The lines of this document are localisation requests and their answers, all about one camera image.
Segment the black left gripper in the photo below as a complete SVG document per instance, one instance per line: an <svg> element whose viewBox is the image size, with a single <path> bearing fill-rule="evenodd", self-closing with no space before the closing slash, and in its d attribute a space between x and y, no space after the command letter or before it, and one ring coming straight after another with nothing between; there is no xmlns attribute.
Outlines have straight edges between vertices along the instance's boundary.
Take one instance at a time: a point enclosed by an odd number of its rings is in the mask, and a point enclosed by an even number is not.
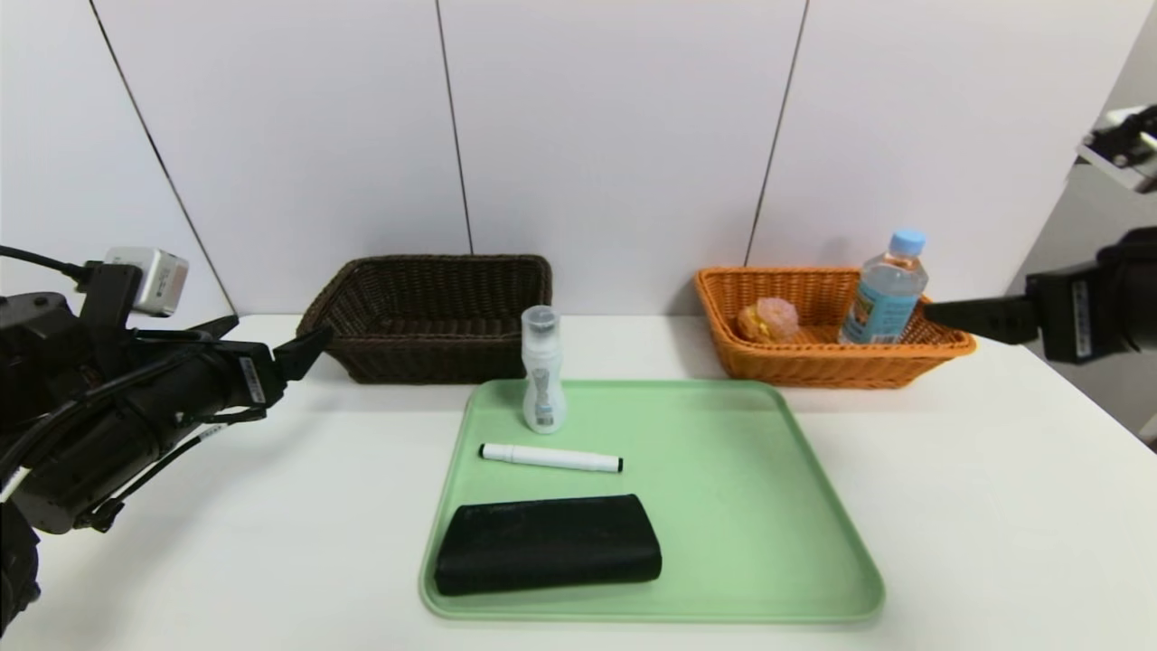
<svg viewBox="0 0 1157 651"><path fill-rule="evenodd" d="M272 353L264 343L200 345L153 384L153 409L178 429L263 420L287 380L305 378L332 339L334 330L322 325Z"/></svg>

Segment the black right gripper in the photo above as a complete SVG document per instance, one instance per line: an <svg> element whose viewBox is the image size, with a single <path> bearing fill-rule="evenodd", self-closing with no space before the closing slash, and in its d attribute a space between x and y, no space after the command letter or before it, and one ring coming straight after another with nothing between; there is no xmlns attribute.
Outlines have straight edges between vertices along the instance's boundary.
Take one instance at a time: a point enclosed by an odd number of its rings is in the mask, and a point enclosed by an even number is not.
<svg viewBox="0 0 1157 651"><path fill-rule="evenodd" d="M926 321L1000 343L1040 336L1068 365L1156 349L1156 230L1133 228L1090 262L1032 273L1025 296L930 302Z"/></svg>

